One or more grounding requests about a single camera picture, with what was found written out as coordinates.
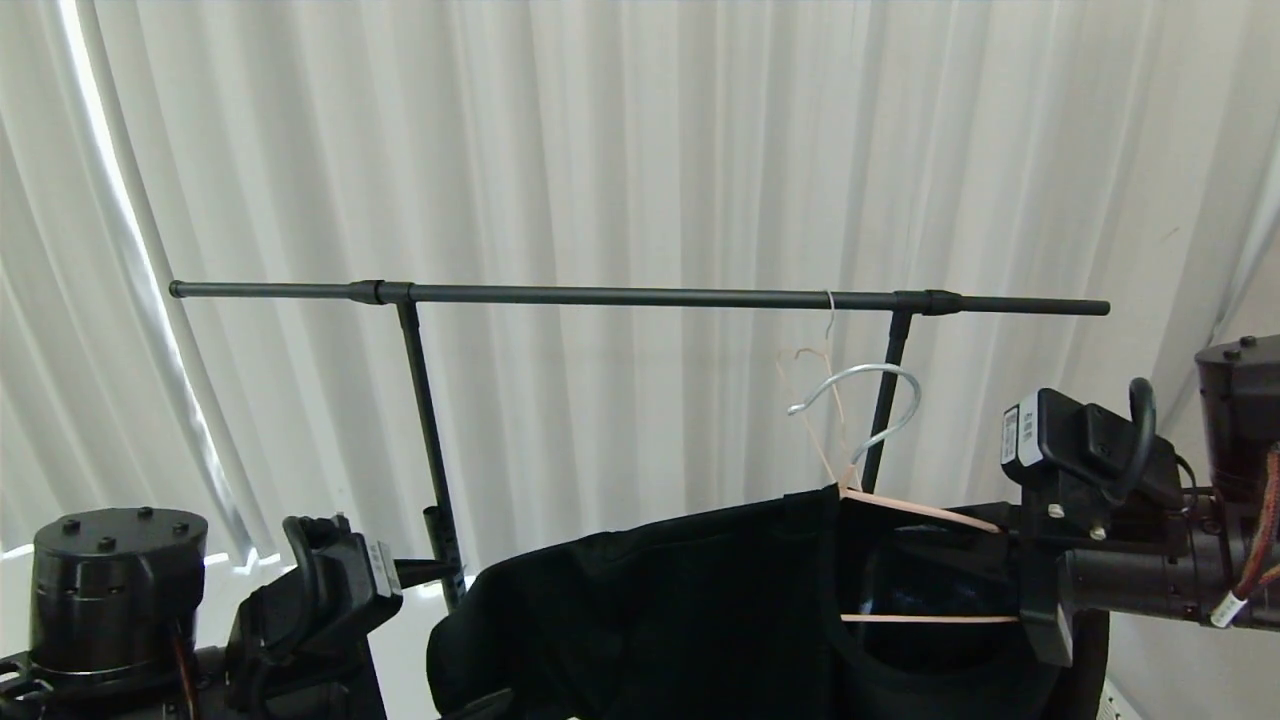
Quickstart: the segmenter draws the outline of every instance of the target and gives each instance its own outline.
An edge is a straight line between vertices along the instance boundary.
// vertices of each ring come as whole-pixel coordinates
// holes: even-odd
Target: black shirt
[[[1042,717],[1075,670],[1016,624],[840,620],[879,538],[919,524],[828,487],[513,557],[431,630],[433,697],[448,715],[509,687],[525,720]],[[1096,675],[1053,717],[1092,717]]]

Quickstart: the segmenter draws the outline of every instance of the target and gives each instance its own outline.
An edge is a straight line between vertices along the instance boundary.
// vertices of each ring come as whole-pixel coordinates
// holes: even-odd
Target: vertical pole
[[[426,464],[431,469],[431,489],[435,491],[435,505],[422,511],[426,520],[426,533],[431,539],[431,551],[435,553],[435,559],[457,568],[452,578],[443,580],[444,605],[452,612],[458,606],[462,594],[467,592],[467,585],[462,573],[462,552],[458,550],[458,530],[453,521],[453,502],[449,501],[449,480],[444,473],[440,429],[435,424],[431,383],[426,375],[426,356],[422,354],[417,305],[406,300],[397,302],[396,309],[399,311],[401,331],[404,333],[408,370],[413,379],[413,398],[417,401],[417,416],[422,424]]]
[[[884,351],[884,361],[893,365],[902,364],[902,351],[906,350],[906,336],[911,332],[911,315],[908,310],[896,310],[893,319],[888,324],[888,350]],[[884,373],[881,375],[881,391],[876,398],[876,415],[872,416],[872,434],[888,427],[888,415],[893,411],[893,392],[897,389],[897,375]],[[884,443],[877,443],[867,451],[867,466],[863,469],[863,489],[876,492],[876,479],[879,475],[879,460],[884,454]]]

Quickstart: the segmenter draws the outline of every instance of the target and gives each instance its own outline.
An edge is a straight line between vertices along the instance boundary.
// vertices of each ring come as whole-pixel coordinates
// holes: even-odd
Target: clothes hanger
[[[948,523],[966,525],[966,527],[975,528],[975,529],[979,529],[979,530],[983,530],[983,532],[988,532],[988,533],[995,533],[995,534],[1001,533],[1000,527],[997,527],[997,525],[995,525],[992,523],[987,523],[984,520],[978,520],[977,518],[970,518],[968,515],[961,515],[959,512],[952,512],[950,510],[943,510],[943,509],[940,509],[940,507],[931,507],[928,505],[919,505],[919,503],[908,502],[908,501],[904,501],[904,500],[895,500],[895,498],[891,498],[891,497],[883,497],[883,496],[870,495],[870,493],[865,493],[865,492],[863,492],[860,489],[860,484],[861,483],[858,479],[859,478],[859,474],[858,474],[858,461],[861,459],[861,456],[868,450],[870,450],[872,447],[874,447],[879,442],[884,442],[886,438],[888,438],[891,434],[896,433],[897,430],[902,429],[904,427],[906,427],[908,423],[911,421],[911,418],[915,415],[916,410],[919,410],[919,407],[920,407],[920,396],[922,396],[920,382],[910,372],[902,369],[900,365],[893,365],[893,364],[890,364],[890,363],[869,363],[869,364],[864,364],[864,365],[854,365],[852,368],[846,368],[845,370],[841,370],[838,373],[832,373],[831,372],[831,327],[832,327],[832,324],[835,323],[835,319],[836,319],[836,304],[835,304],[835,296],[832,296],[831,291],[827,291],[827,296],[831,297],[831,301],[832,301],[832,304],[831,304],[831,320],[828,320],[828,323],[827,323],[827,334],[826,334],[826,338],[827,338],[827,347],[826,347],[826,350],[827,350],[827,352],[819,352],[819,351],[809,348],[809,347],[803,347],[803,348],[800,348],[800,350],[797,350],[795,352],[795,359],[799,359],[803,352],[812,352],[812,354],[822,357],[826,361],[826,364],[827,364],[828,378],[826,380],[823,380],[822,383],[819,383],[818,387],[815,387],[801,402],[797,402],[797,404],[791,405],[790,407],[787,407],[787,415],[801,414],[801,419],[804,420],[804,424],[805,424],[805,430],[808,430],[808,433],[809,433],[809,439],[813,442],[814,450],[818,451],[819,457],[822,457],[822,464],[823,464],[824,469],[827,470],[827,477],[831,478],[832,483],[836,484],[837,488],[840,489],[840,497],[841,497],[841,500],[851,500],[851,501],[856,501],[856,502],[865,502],[868,505],[878,505],[881,507],[890,507],[890,509],[893,509],[893,510],[901,510],[901,511],[911,512],[911,514],[916,514],[916,515],[924,515],[924,516],[929,516],[929,518],[937,518],[940,520],[946,520]],[[778,374],[782,377],[783,382],[790,388],[790,384],[791,384],[790,379],[787,378],[786,372],[782,369],[781,352],[778,355],[780,356],[774,360],[774,365],[778,369]],[[852,375],[861,374],[861,373],[872,373],[872,372],[893,373],[893,374],[904,378],[908,382],[908,384],[911,386],[911,401],[910,401],[910,405],[908,406],[906,411],[902,413],[902,415],[897,419],[897,421],[895,421],[892,425],[890,425],[884,430],[882,430],[879,433],[876,433],[874,436],[867,438],[861,445],[858,446],[858,450],[854,451],[852,457],[850,459],[849,465],[845,469],[845,473],[844,473],[842,478],[840,480],[837,480],[836,479],[836,474],[835,474],[835,471],[831,468],[831,464],[827,461],[826,454],[822,451],[822,443],[818,442],[818,436],[813,430],[813,425],[809,423],[808,416],[803,415],[803,413],[805,410],[808,410],[819,397],[822,397],[823,393],[826,393],[829,389],[831,393],[832,393],[832,396],[836,400],[836,407],[840,411],[840,424],[841,424],[841,430],[842,430],[841,432],[841,446],[844,446],[845,413],[844,413],[844,405],[840,401],[840,391],[836,388],[836,386],[841,380],[844,380],[846,378],[850,378]],[[840,619],[842,621],[845,621],[845,623],[993,624],[993,623],[1016,623],[1016,621],[1019,621],[1019,619],[1016,616],[1012,616],[1012,615],[973,615],[973,616],[963,616],[963,615],[861,615],[861,614],[845,615],[845,614],[842,614],[840,616]]]

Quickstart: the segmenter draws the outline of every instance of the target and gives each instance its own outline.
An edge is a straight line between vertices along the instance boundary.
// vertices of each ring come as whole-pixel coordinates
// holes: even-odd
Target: black rod
[[[795,290],[692,290],[628,287],[536,287],[415,284],[361,281],[338,284],[297,283],[193,283],[174,281],[174,297],[297,297],[356,300],[387,304],[383,286],[396,286],[397,300],[407,293],[413,302],[488,302],[499,305],[627,305],[664,307],[754,307],[772,310],[887,310],[922,315],[951,313],[1023,313],[1037,315],[1106,315],[1102,300],[1046,297],[970,297],[954,292],[831,292]]]
[[[893,313],[893,319],[888,324],[888,348],[884,351],[884,361],[893,365],[902,364],[902,352],[906,350],[906,336],[911,332],[911,313]],[[876,397],[876,414],[872,415],[872,434],[882,432],[888,427],[890,413],[893,411],[893,393],[897,389],[897,375],[893,373],[881,374],[881,391]],[[863,491],[876,492],[876,480],[879,478],[879,460],[884,454],[884,442],[873,445],[867,451],[867,465],[863,468]]]
[[[426,355],[422,352],[417,305],[397,302],[396,310],[399,311],[401,331],[404,333],[408,370],[413,379],[413,398],[417,401],[417,418],[422,425],[422,441],[426,445],[426,464],[431,470],[431,489],[435,491],[435,506],[424,511],[426,532],[435,559],[456,568],[453,577],[445,578],[443,584],[444,606],[452,612],[467,588],[462,570],[462,552],[458,547],[457,524],[453,521],[453,501],[449,500],[449,480],[444,470],[440,428],[435,421],[431,382],[426,374]]]

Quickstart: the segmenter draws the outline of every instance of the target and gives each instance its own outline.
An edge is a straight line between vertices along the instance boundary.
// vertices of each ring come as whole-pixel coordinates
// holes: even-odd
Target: white label
[[[1005,429],[1000,436],[1000,464],[1012,462],[1018,457],[1018,406],[1005,411]]]
[[[399,575],[396,573],[396,559],[392,557],[392,548],[381,541],[365,539],[365,550],[369,553],[369,568],[374,574],[374,592],[383,597],[401,594]]]
[[[1036,391],[1018,405],[1018,461],[1025,468],[1044,459],[1044,454],[1039,451],[1038,423],[1039,391]]]
[[[1213,623],[1215,628],[1225,628],[1231,624],[1231,620],[1235,620],[1240,609],[1248,605],[1248,602],[1249,601],[1247,600],[1239,600],[1235,597],[1234,592],[1229,592],[1226,593],[1226,597],[1222,598],[1222,602],[1217,603],[1213,612],[1208,614],[1208,621]]]

